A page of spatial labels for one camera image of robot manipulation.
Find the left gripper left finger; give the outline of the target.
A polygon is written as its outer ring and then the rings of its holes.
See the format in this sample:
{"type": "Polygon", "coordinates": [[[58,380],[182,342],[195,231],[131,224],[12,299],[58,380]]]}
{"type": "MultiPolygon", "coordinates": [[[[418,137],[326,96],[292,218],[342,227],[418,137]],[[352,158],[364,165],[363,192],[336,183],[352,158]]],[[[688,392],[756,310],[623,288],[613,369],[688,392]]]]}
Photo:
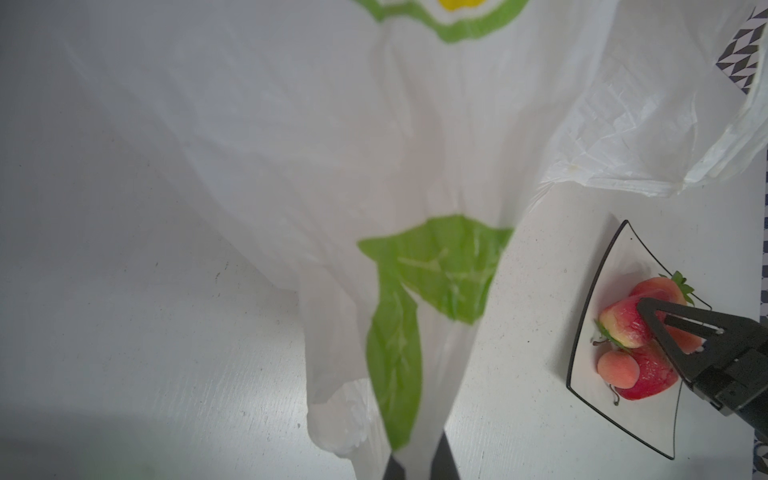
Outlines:
{"type": "Polygon", "coordinates": [[[404,468],[395,460],[394,457],[390,456],[382,479],[383,480],[405,480],[405,478],[406,478],[406,475],[405,475],[404,468]]]}

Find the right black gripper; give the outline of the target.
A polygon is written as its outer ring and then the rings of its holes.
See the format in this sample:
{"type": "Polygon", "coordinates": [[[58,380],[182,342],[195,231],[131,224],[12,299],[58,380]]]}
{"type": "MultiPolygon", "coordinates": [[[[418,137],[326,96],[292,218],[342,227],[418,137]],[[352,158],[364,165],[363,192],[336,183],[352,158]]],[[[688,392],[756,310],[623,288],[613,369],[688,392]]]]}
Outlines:
{"type": "Polygon", "coordinates": [[[767,442],[767,338],[751,319],[644,298],[637,311],[693,391],[767,442]]]}

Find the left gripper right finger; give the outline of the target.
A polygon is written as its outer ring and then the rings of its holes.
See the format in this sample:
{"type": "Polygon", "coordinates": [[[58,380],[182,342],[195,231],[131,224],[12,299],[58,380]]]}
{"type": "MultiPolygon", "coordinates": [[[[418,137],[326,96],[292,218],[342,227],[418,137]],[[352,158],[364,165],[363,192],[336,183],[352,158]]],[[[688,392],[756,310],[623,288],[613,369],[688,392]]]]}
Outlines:
{"type": "Polygon", "coordinates": [[[442,433],[434,454],[430,480],[460,480],[460,475],[445,432],[442,433]]]}

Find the pale red fake strawberry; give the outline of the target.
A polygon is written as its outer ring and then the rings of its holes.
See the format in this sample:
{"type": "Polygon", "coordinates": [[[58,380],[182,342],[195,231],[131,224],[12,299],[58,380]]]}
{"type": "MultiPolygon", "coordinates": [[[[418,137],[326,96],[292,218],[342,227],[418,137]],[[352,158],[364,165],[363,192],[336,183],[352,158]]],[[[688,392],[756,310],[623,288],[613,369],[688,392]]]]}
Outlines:
{"type": "Polygon", "coordinates": [[[654,339],[654,335],[637,310],[638,303],[645,298],[668,301],[670,296],[667,292],[656,289],[615,302],[606,307],[597,319],[600,333],[623,350],[647,345],[654,339]]]}

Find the white plastic bag lemon print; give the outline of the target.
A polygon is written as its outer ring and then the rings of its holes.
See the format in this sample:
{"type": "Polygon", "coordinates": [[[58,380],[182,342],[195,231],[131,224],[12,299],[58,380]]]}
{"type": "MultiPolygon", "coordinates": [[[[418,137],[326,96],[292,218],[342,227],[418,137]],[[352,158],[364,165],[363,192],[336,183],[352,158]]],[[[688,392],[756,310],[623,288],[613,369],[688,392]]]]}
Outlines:
{"type": "Polygon", "coordinates": [[[305,325],[308,430],[424,479],[517,224],[670,196],[767,143],[717,68],[752,1],[61,1],[115,128],[305,325]]]}

